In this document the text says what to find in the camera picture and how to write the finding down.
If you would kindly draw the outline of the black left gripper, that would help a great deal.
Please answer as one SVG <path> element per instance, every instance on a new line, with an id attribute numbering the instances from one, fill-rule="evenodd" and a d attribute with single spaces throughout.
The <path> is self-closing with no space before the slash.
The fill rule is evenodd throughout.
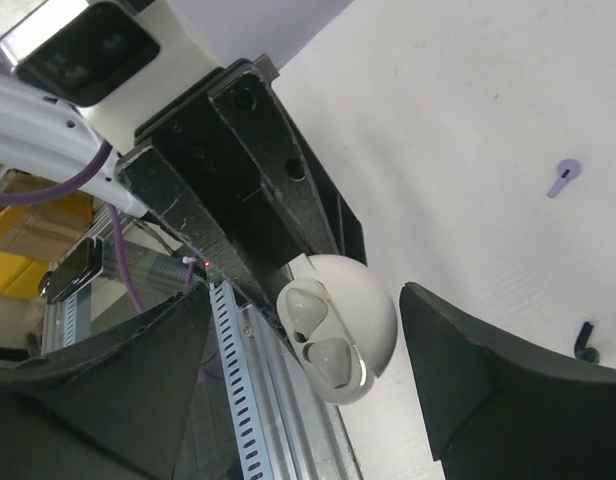
<path id="1" fill-rule="evenodd" d="M 135 133 L 117 180 L 264 316 L 301 253 L 366 262 L 363 228 L 272 91 L 275 71 L 240 59 L 188 89 Z"/>

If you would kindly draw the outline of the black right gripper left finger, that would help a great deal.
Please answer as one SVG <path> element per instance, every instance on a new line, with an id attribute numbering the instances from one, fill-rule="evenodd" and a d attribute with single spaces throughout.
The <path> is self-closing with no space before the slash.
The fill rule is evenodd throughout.
<path id="1" fill-rule="evenodd" d="M 197 284 L 113 328 L 0 368 L 0 479 L 170 479 L 209 330 Z"/>

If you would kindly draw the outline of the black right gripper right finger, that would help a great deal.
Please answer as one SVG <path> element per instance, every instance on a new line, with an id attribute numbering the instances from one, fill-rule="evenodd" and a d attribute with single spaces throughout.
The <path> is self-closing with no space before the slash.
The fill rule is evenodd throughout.
<path id="1" fill-rule="evenodd" d="M 417 283 L 399 308 L 447 479 L 616 479 L 616 369 L 530 343 Z"/>

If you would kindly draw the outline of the white earbud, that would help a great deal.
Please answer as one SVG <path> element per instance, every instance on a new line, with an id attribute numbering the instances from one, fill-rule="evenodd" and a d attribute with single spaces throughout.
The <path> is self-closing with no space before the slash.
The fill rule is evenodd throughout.
<path id="1" fill-rule="evenodd" d="M 294 330 L 303 337 L 309 337 L 328 314 L 327 304 L 308 290 L 291 288 L 285 300 Z"/>
<path id="2" fill-rule="evenodd" d="M 307 350 L 307 358 L 329 388 L 339 389 L 349 383 L 351 352 L 345 340 L 331 338 L 313 343 Z"/>

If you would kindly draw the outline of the white earbud charging case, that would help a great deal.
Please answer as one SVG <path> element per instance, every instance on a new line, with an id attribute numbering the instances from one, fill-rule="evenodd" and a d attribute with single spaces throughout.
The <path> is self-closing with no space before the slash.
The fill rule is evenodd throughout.
<path id="1" fill-rule="evenodd" d="M 290 281 L 277 296 L 276 309 L 291 348 L 314 392 L 325 402 L 351 404 L 364 397 L 382 376 L 395 351 L 398 315 L 394 302 L 371 270 L 340 255 L 300 255 L 287 264 Z M 308 290 L 328 306 L 326 318 L 309 337 L 294 330 L 285 295 Z M 308 348 L 331 338 L 345 340 L 351 352 L 351 378 L 343 388 L 329 388 L 308 361 Z"/>

